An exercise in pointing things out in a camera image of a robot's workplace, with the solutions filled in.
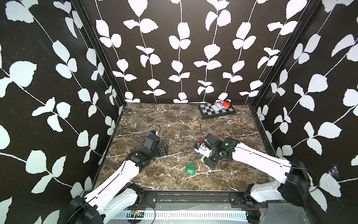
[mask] checkered board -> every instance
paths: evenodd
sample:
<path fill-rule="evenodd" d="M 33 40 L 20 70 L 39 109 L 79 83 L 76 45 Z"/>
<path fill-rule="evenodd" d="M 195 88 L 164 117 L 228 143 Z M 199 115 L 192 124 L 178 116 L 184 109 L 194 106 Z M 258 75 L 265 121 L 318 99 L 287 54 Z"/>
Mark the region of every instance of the checkered board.
<path fill-rule="evenodd" d="M 217 117 L 217 116 L 225 116 L 225 115 L 228 115 L 228 114 L 234 114 L 235 113 L 235 110 L 232 107 L 232 105 L 230 105 L 230 107 L 227 108 L 227 109 L 223 109 L 223 110 L 219 110 L 218 112 L 215 112 L 215 110 L 213 110 L 211 108 L 211 106 L 216 104 L 216 103 L 217 102 L 208 103 L 208 104 L 199 104 L 199 110 L 200 110 L 200 113 L 202 114 L 204 119 L 214 118 L 214 117 Z"/>

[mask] wallpaper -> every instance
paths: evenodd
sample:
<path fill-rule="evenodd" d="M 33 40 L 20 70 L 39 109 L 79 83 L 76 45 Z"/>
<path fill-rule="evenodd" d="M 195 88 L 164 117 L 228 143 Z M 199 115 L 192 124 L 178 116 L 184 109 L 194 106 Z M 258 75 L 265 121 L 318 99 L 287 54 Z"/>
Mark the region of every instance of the wallpaper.
<path fill-rule="evenodd" d="M 126 102 L 249 104 L 307 0 L 82 4 Z"/>
<path fill-rule="evenodd" d="M 0 224 L 65 223 L 121 104 L 70 2 L 0 4 Z"/>
<path fill-rule="evenodd" d="M 277 156 L 314 172 L 308 206 L 319 223 L 358 219 L 357 7 L 322 0 L 257 107 Z"/>

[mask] brown marble surface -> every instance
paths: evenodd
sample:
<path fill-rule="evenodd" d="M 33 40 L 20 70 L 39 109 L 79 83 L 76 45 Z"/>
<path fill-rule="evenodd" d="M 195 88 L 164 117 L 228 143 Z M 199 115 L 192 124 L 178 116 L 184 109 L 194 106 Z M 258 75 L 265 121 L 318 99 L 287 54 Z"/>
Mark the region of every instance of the brown marble surface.
<path fill-rule="evenodd" d="M 245 191 L 250 183 L 270 182 L 272 178 L 267 174 L 237 161 L 220 161 L 216 169 L 211 170 L 194 151 L 193 145 L 201 138 L 201 124 L 204 137 L 208 133 L 221 140 L 232 137 L 265 152 L 249 107 L 234 105 L 234 109 L 235 114 L 204 120 L 198 105 L 128 103 L 96 187 L 118 169 L 125 155 L 145 139 L 148 126 L 154 123 L 161 126 L 159 136 L 168 144 L 169 154 L 157 158 L 131 180 L 144 189 Z M 194 164 L 195 176 L 184 172 L 189 163 Z"/>

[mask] white vent grille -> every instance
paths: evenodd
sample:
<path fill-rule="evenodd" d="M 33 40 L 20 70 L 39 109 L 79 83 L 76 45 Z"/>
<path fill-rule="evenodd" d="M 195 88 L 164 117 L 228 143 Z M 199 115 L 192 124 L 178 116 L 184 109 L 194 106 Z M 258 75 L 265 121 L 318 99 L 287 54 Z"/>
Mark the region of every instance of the white vent grille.
<path fill-rule="evenodd" d="M 154 219 L 153 210 L 139 210 L 144 212 L 144 217 L 137 217 L 136 220 Z M 113 219 L 134 219 L 130 210 L 118 213 Z M 197 220 L 233 220 L 247 221 L 245 211 L 156 211 L 155 220 L 180 220 L 180 219 L 197 219 Z"/>

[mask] black wall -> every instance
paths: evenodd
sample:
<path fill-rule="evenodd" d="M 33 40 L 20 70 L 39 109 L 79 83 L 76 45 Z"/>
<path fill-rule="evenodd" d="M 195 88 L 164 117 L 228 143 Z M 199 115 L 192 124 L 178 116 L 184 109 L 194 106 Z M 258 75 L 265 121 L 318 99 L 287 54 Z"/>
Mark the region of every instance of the black wall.
<path fill-rule="evenodd" d="M 91 188 L 119 117 L 118 96 L 105 93 L 113 84 L 72 9 L 45 0 L 0 4 L 1 224 L 65 223 L 68 203 Z M 95 70 L 103 76 L 92 80 Z"/>
<path fill-rule="evenodd" d="M 208 13 L 211 11 L 210 15 L 215 16 L 217 13 L 214 6 L 215 2 L 217 1 L 82 1 L 89 20 L 97 32 L 97 37 L 102 41 L 101 46 L 112 70 L 115 71 L 114 75 L 117 76 L 116 79 L 127 98 L 127 102 L 192 103 L 213 102 L 220 98 L 221 100 L 231 99 L 234 103 L 251 103 L 262 81 L 271 69 L 271 66 L 266 66 L 266 61 L 259 69 L 257 68 L 262 57 L 266 57 L 266 59 L 269 57 L 264 48 L 272 49 L 275 46 L 275 49 L 281 50 L 294 28 L 292 26 L 291 29 L 288 29 L 289 31 L 282 33 L 284 35 L 280 35 L 281 28 L 269 31 L 267 25 L 279 22 L 281 25 L 287 24 L 286 29 L 295 24 L 295 21 L 298 21 L 303 9 L 306 7 L 307 1 L 220 1 L 219 6 L 217 6 L 219 9 L 218 25 L 214 17 L 213 19 L 215 20 L 207 30 L 205 20 L 209 15 Z M 139 19 L 150 19 L 154 22 L 151 23 L 153 29 L 156 29 L 147 33 L 145 28 L 149 28 L 150 24 L 145 25 L 143 23 L 144 32 L 141 33 L 138 26 L 132 27 L 128 25 L 128 27 L 125 25 L 131 20 L 133 20 L 131 24 L 136 25 Z M 247 23 L 248 21 L 251 24 L 251 29 L 245 36 L 245 40 L 248 39 L 245 48 L 246 45 L 249 46 L 249 37 L 255 41 L 248 49 L 240 46 L 235 49 L 233 40 L 237 39 L 236 42 L 241 41 L 239 40 L 241 36 L 236 35 L 238 28 L 242 22 Z M 190 40 L 191 43 L 186 49 L 184 49 L 186 47 L 184 46 L 179 52 L 178 46 L 174 48 L 171 46 L 169 37 L 176 36 L 171 37 L 173 39 L 181 38 L 177 29 L 180 22 L 188 24 L 190 35 L 182 34 L 181 36 L 182 39 L 187 39 L 187 42 Z M 112 45 L 110 38 L 112 38 L 113 34 L 115 35 L 113 38 L 114 44 Z M 205 66 L 197 67 L 194 62 L 208 62 L 203 49 L 210 44 L 216 44 L 220 47 L 218 54 L 210 58 L 210 60 L 213 63 L 215 61 L 220 62 L 221 67 L 206 71 Z M 146 58 L 147 55 L 137 49 L 136 46 L 144 47 L 144 45 L 147 48 L 154 49 L 154 51 L 148 52 L 148 55 L 149 57 L 152 54 L 158 56 L 160 58 L 159 64 L 157 64 L 159 62 L 157 61 L 150 66 L 149 62 L 147 62 L 146 67 L 142 66 L 140 57 Z M 270 59 L 273 58 L 270 62 L 271 65 L 279 55 L 278 51 L 270 56 Z M 125 75 L 131 74 L 135 76 L 126 77 L 127 81 L 124 81 L 123 75 L 119 73 L 123 71 L 116 64 L 118 60 L 123 62 L 123 59 L 129 64 L 128 69 L 124 71 Z M 180 61 L 183 69 L 174 70 L 173 61 Z M 230 76 L 233 75 L 232 66 L 237 61 L 245 63 L 245 65 L 241 70 L 237 69 L 239 71 L 235 72 L 234 75 L 238 76 L 230 79 Z M 223 78 L 224 72 L 230 73 L 230 75 L 225 74 L 225 78 Z M 184 77 L 180 79 L 178 75 L 183 73 L 186 74 L 182 75 Z M 157 84 L 150 87 L 147 81 L 151 79 L 159 82 L 154 81 Z M 203 84 L 198 83 L 198 80 L 201 80 L 202 83 L 205 83 L 205 81 L 210 83 L 207 83 L 205 89 Z M 157 95 L 155 98 L 151 93 L 153 92 L 152 87 L 159 89 L 155 92 Z"/>
<path fill-rule="evenodd" d="M 267 80 L 271 87 L 258 114 L 277 156 L 297 158 L 317 174 L 309 171 L 308 206 L 319 223 L 355 223 L 358 1 L 323 2 L 274 79 Z M 300 54 L 300 47 L 306 53 Z M 279 84 L 282 96 L 273 93 Z"/>

